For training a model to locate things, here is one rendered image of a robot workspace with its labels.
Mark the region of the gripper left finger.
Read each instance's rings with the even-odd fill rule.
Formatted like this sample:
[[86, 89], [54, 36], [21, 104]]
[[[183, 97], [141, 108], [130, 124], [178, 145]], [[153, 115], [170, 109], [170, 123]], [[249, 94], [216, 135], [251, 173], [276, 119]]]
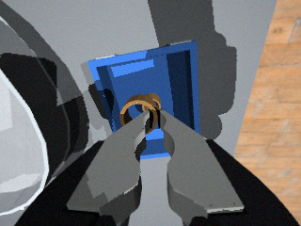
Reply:
[[96, 226], [102, 215], [128, 226], [140, 204], [140, 155], [152, 122], [148, 109], [98, 140], [41, 191], [14, 226]]

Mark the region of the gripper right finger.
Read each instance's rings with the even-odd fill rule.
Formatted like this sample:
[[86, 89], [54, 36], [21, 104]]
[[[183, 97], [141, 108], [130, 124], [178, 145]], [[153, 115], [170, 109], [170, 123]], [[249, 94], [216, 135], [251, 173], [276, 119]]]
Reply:
[[162, 108], [157, 114], [171, 157], [168, 204], [183, 226], [193, 217], [205, 217], [210, 226], [300, 226], [279, 198], [216, 142]]

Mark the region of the blue crate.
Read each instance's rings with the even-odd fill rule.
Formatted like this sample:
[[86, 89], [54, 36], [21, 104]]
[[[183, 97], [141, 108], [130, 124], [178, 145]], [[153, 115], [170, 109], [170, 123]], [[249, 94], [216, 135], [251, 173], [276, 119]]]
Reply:
[[[132, 96], [154, 93], [160, 97], [162, 109], [200, 134], [196, 40], [100, 56], [87, 64], [112, 133], [122, 127], [120, 112]], [[158, 120], [146, 135], [146, 146], [140, 159], [170, 156], [164, 148], [164, 132], [158, 128]]]

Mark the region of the bronze bushing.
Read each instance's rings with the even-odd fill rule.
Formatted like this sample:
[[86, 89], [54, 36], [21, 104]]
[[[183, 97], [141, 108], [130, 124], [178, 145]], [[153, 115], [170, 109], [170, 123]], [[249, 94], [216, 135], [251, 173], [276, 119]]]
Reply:
[[[158, 105], [156, 106], [157, 109], [160, 109], [161, 108], [161, 100], [160, 100], [160, 97], [157, 95], [157, 94], [154, 94], [154, 93], [149, 93], [147, 94], [147, 96], [151, 97], [153, 101], [155, 101]], [[146, 111], [148, 110], [149, 108], [145, 105], [142, 105], [142, 109], [143, 111]]]
[[129, 121], [132, 120], [132, 118], [128, 112], [128, 107], [130, 107], [131, 105], [136, 105], [136, 104], [145, 105], [152, 111], [153, 122], [152, 122], [152, 129], [150, 129], [147, 132], [147, 134], [149, 134], [151, 131], [153, 131], [153, 129], [155, 128], [155, 126], [157, 124], [158, 114], [157, 114], [156, 103], [152, 100], [151, 97], [149, 97], [145, 94], [134, 95], [126, 102], [126, 104], [124, 105], [124, 107], [122, 108], [122, 110], [120, 112], [120, 117], [119, 117], [120, 123], [122, 126], [124, 126], [125, 124], [127, 124]]

